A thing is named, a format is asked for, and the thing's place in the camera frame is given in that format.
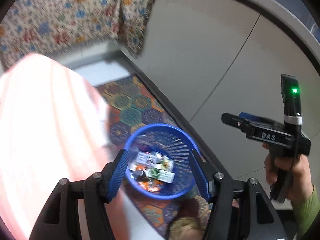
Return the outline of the green sleeve forearm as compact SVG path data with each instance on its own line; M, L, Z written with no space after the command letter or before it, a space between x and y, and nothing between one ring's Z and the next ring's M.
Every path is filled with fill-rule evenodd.
M319 213L319 198L314 187L311 196L303 203L292 204L298 231L297 239L302 239Z

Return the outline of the person's right hand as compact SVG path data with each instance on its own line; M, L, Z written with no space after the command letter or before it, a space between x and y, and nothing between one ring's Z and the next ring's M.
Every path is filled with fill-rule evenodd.
M293 205L302 204L310 198L314 185L307 156L300 155L298 159L277 157L273 161L271 155L268 154L264 165L266 181L269 185L273 185L278 179L276 169L292 172L292 183L286 197Z

